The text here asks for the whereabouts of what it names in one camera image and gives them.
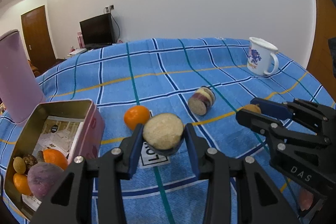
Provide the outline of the person right hand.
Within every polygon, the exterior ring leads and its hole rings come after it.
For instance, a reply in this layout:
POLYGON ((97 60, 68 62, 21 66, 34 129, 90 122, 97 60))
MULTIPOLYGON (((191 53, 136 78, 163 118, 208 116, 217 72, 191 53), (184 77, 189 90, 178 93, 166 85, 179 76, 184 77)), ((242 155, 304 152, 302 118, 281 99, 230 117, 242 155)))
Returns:
POLYGON ((299 193, 299 207, 302 211, 309 210, 313 204, 314 194, 302 188, 299 193))

